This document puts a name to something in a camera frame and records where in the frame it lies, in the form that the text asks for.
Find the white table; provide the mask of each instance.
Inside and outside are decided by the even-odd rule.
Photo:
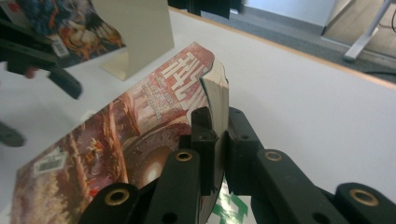
[[[17,169],[138,80],[197,41],[223,62],[230,104],[245,112],[267,148],[288,153],[319,187],[369,185],[396,202],[396,85],[252,35],[171,10],[176,46],[122,82],[98,64],[68,69],[83,85],[78,101],[38,72],[35,79],[0,66],[0,120],[27,137],[0,145],[0,211],[10,204]]]

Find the comic book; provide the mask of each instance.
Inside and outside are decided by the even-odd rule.
[[[191,112],[208,106],[199,77],[210,74],[214,61],[192,43],[24,165],[11,223],[77,223],[105,186],[142,188],[159,177],[179,137],[191,134]],[[224,88],[227,102],[217,105],[228,113]]]
[[[32,28],[29,20],[27,20],[23,10],[16,0],[0,1],[0,15],[0,18],[6,21],[11,21],[22,28]]]
[[[52,39],[61,67],[124,47],[119,32],[104,22],[90,0],[16,0],[33,29]]]

